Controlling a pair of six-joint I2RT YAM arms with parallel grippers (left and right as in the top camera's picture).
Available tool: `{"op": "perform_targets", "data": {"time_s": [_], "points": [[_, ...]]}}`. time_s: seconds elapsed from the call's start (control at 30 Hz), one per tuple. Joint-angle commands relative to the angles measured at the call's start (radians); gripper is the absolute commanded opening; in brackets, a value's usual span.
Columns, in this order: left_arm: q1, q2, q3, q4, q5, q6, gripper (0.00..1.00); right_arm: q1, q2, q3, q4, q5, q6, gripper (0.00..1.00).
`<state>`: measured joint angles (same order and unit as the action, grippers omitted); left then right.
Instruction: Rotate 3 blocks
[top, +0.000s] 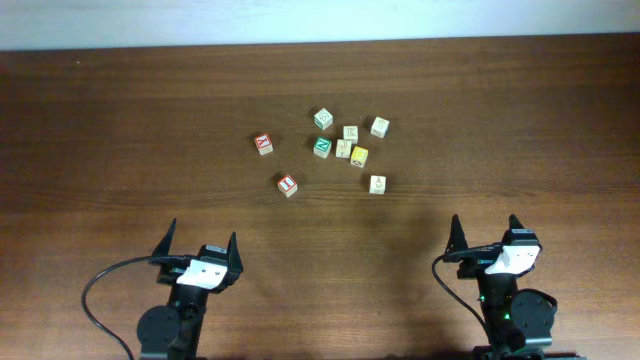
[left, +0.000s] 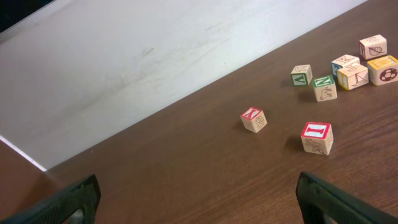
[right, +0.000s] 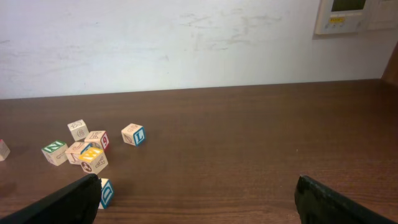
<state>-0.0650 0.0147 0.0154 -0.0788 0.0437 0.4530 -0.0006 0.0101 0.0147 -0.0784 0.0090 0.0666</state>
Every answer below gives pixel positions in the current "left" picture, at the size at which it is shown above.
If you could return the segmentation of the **red I wooden block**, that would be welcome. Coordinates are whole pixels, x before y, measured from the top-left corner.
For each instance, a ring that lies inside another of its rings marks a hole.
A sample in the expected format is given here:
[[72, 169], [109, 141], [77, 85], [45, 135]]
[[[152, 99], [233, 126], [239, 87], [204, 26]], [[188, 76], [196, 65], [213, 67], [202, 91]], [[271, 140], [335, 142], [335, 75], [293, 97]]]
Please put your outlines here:
[[328, 156], [333, 145], [330, 123], [307, 122], [300, 135], [305, 152]]

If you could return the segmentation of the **red Y wooden block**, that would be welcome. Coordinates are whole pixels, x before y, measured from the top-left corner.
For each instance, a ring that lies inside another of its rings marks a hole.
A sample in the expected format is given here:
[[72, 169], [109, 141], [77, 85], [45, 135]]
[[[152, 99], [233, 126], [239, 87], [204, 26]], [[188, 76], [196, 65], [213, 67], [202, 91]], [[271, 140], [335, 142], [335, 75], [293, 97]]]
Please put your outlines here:
[[255, 107], [250, 107], [240, 116], [243, 125], [249, 131], [258, 133], [267, 125], [267, 120], [263, 110]]

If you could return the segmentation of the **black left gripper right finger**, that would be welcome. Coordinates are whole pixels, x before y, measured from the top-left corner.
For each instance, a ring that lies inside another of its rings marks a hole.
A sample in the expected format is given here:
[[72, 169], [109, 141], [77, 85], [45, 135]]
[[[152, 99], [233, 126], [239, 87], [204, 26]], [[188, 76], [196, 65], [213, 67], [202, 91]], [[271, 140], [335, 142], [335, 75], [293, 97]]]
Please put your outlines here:
[[305, 224], [397, 223], [397, 218], [319, 179], [309, 172], [298, 178], [296, 198]]

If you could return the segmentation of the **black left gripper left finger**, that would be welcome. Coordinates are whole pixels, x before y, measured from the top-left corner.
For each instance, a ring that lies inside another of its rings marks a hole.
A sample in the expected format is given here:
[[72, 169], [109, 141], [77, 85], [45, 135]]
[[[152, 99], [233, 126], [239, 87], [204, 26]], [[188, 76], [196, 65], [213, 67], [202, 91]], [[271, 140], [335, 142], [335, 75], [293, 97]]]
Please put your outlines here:
[[8, 217], [1, 224], [94, 223], [101, 191], [96, 176], [89, 175], [34, 206]]

